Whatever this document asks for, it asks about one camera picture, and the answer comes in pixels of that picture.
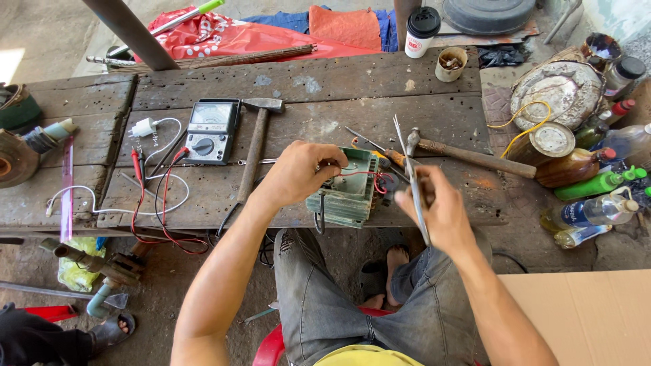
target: wooden workbench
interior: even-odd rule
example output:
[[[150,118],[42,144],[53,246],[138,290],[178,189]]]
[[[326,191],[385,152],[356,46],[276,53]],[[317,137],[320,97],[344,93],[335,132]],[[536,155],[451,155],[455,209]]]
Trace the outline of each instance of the wooden workbench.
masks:
[[[396,132],[393,115],[406,136],[413,126],[421,136],[485,154],[492,153],[481,104],[481,86],[477,54],[469,53],[469,62],[461,78],[452,83],[436,79],[434,68],[440,49],[429,49],[420,59],[404,53],[379,53],[337,59],[262,63],[197,70],[151,72],[142,77],[127,121],[128,131],[137,121],[151,117],[179,119],[184,128],[189,122],[193,103],[200,98],[282,98],[287,103],[283,114],[272,114],[263,158],[276,158],[296,139],[316,143],[350,146],[354,137],[343,126],[357,130],[367,138],[397,148],[391,142]],[[243,167],[253,134],[256,112],[242,109],[230,164],[227,166],[175,167],[173,173],[190,185],[188,201],[167,215],[170,229],[207,229],[219,226],[236,202]],[[132,209],[139,197],[137,187],[120,178],[120,172],[133,175],[130,152],[141,147],[146,155],[165,146],[178,131],[175,122],[158,126],[152,136],[132,138],[125,134],[116,169],[102,203],[103,209]],[[425,164],[441,165],[450,181],[464,193],[473,223],[500,225],[506,206],[505,191],[497,173],[452,158],[435,158],[418,152]],[[159,158],[154,157],[149,165]],[[270,166],[260,166],[264,174]],[[155,190],[158,182],[148,186]],[[168,204],[185,197],[185,187],[170,181]],[[153,212],[150,196],[145,196],[142,212]],[[130,214],[102,214],[98,227],[125,227]],[[158,227],[154,216],[139,216],[139,227]],[[413,222],[396,205],[379,206],[371,212],[368,226],[412,226]],[[271,223],[272,227],[312,227],[313,214],[305,203],[285,207]]]
[[[41,107],[39,125],[72,118],[79,128],[74,132],[74,184],[88,186],[101,204],[109,172],[122,139],[135,75],[101,75],[51,80],[28,84],[27,88]],[[62,147],[41,156],[39,170],[28,181],[0,190],[0,236],[27,236],[58,232],[61,200],[46,217],[47,202],[61,189]],[[74,190],[73,229],[87,234],[96,228],[97,215],[91,212],[92,195]]]

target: black plastic bag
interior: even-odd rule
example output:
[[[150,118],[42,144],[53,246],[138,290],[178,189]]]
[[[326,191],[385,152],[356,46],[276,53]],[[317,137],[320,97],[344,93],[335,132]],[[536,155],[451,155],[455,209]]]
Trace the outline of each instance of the black plastic bag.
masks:
[[[525,57],[513,46],[477,48],[481,68],[516,66],[525,62]]]

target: hammer head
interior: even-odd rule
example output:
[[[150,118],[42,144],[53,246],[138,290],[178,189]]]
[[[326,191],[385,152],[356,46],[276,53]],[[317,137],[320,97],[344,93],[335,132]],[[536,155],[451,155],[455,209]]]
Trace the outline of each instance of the hammer head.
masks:
[[[270,112],[284,112],[284,100],[274,98],[249,98],[242,99],[242,104],[247,109],[257,111],[260,108],[267,109]]]
[[[405,154],[410,158],[413,158],[413,152],[416,150],[418,143],[421,142],[420,132],[421,131],[418,127],[414,127],[411,129],[411,133],[407,136],[407,145],[405,146],[407,151],[405,151]]]

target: rotary selector knob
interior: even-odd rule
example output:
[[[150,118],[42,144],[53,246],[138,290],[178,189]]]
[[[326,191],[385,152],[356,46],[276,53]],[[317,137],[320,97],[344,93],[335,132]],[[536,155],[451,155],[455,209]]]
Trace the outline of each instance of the rotary selector knob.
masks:
[[[201,139],[196,144],[192,146],[192,150],[196,151],[197,154],[204,156],[212,152],[212,149],[215,148],[215,143],[211,139]]]

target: hammer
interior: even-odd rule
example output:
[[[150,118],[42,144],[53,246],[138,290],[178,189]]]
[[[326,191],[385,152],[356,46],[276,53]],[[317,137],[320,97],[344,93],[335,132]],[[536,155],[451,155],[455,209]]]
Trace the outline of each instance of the hammer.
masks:
[[[250,98],[243,99],[242,104],[251,111],[258,111],[258,118],[255,121],[255,129],[249,145],[249,154],[246,157],[247,162],[257,162],[262,154],[264,145],[264,136],[267,132],[267,121],[269,121],[269,112],[284,112],[284,101],[273,98]],[[255,181],[255,171],[258,164],[244,165],[244,174],[240,183],[238,192],[238,202],[244,203],[253,191],[253,182]]]
[[[526,165],[511,160],[496,158],[492,155],[481,154],[480,152],[468,151],[462,148],[448,146],[444,143],[436,141],[421,139],[420,130],[417,127],[411,129],[411,133],[407,137],[407,151],[408,156],[413,156],[416,146],[425,149],[434,154],[452,156],[463,160],[465,162],[477,164],[490,169],[501,170],[506,173],[511,173],[525,178],[533,178],[536,175],[536,167]]]

